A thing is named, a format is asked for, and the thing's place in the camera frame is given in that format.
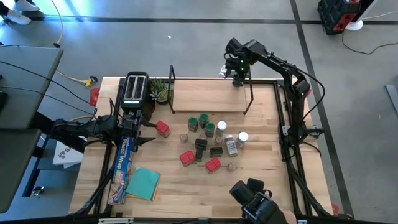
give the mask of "wooden table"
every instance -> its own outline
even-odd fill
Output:
[[[116,99],[119,77],[104,77],[97,102],[98,115],[109,114],[109,97]],[[248,86],[246,101],[250,101]],[[229,189],[239,180],[246,181],[249,177],[265,182],[266,188],[274,194],[273,198],[282,210],[292,210],[289,181],[285,163],[281,161],[277,125],[279,122],[274,87],[256,84],[253,86],[254,101],[247,115],[239,113],[209,113],[210,121],[226,121],[226,134],[235,137],[240,131],[249,134],[249,140],[238,156],[228,157],[224,149],[220,158],[221,167],[213,174],[204,168],[209,160],[209,150],[203,154],[203,162],[183,167],[179,155],[187,150],[195,150],[192,142],[194,136],[189,135],[190,142],[180,143],[179,136],[187,133],[187,121],[190,116],[199,113],[179,112],[172,114],[168,105],[157,105],[151,121],[162,120],[170,126],[171,134],[163,138],[154,128],[142,128],[141,136],[155,136],[156,140],[139,148],[133,156],[133,166],[145,167],[161,173],[157,195],[153,202],[128,197],[124,205],[115,205],[113,214],[123,212],[125,217],[153,218],[239,218],[241,206],[229,194]],[[312,124],[310,116],[306,122]],[[317,145],[314,139],[307,142]],[[214,145],[209,139],[208,149]],[[83,162],[76,182],[75,192],[70,205],[70,212],[77,211],[89,198],[98,185],[105,145],[93,144],[86,147]],[[301,145],[302,160],[308,188],[325,210],[332,212],[328,187],[323,173],[319,153],[313,148]],[[227,164],[233,161],[237,165],[234,172],[227,171]],[[106,205],[108,188],[104,191],[101,208]],[[300,208],[304,211],[302,194],[299,191]]]

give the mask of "person's hand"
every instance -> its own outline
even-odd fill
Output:
[[[288,224],[297,224],[297,219],[296,216],[293,214],[293,212],[283,212],[285,215],[286,222]]]

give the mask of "black desk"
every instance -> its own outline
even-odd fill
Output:
[[[1,47],[0,60],[52,79],[63,50],[42,47]],[[0,63],[0,91],[9,97],[0,112],[0,213],[8,210],[41,132],[27,129],[40,106],[50,81]],[[26,88],[24,90],[2,86]]]

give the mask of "gray concrete floor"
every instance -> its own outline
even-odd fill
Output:
[[[4,2],[12,7],[12,0]],[[50,1],[35,2],[44,14],[57,15]],[[318,20],[317,0],[296,2],[302,20]],[[55,0],[55,3],[64,16],[294,19],[289,0]],[[389,11],[398,11],[398,1],[380,0],[369,16]],[[397,21],[398,14],[375,20]],[[365,26],[359,32],[347,32],[345,41],[355,49],[368,51],[379,44],[396,42],[396,27]],[[57,21],[34,21],[28,26],[3,24],[0,41],[52,47],[60,30]],[[350,52],[341,44],[340,35],[326,36],[319,25],[303,25],[303,31],[315,74],[327,90],[324,105],[354,214],[361,220],[396,222],[398,119],[384,85],[398,86],[395,60],[398,46],[379,49],[366,56]],[[99,79],[124,76],[133,70],[164,77],[168,75],[169,65],[173,64],[179,77],[216,77],[224,63],[225,45],[232,37],[241,42],[257,39],[278,56],[307,69],[295,24],[157,22],[64,22],[61,46],[65,52],[58,69],[81,79],[90,75]],[[280,77],[262,65],[255,65],[252,74],[255,77]],[[54,79],[77,95],[88,98],[89,90],[81,85],[58,75]],[[47,94],[90,110],[57,86],[51,85]],[[53,119],[83,115],[48,98],[44,99],[39,111]],[[312,115],[320,124],[318,113],[315,111]],[[339,205],[340,196],[323,138],[319,145],[331,199]],[[21,214],[22,218],[34,218],[67,213],[76,174],[43,172],[41,175],[40,183],[51,186],[51,190],[40,198],[28,199],[22,198],[19,190],[11,209],[0,215],[0,220],[15,219]]]

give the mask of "potted plant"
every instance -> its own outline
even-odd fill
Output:
[[[165,105],[169,102],[169,99],[167,99],[167,92],[169,90],[169,86],[166,85],[166,83],[163,82],[161,79],[155,78],[151,80],[150,90],[152,91],[150,96],[152,97],[153,100],[158,102],[158,104]]]

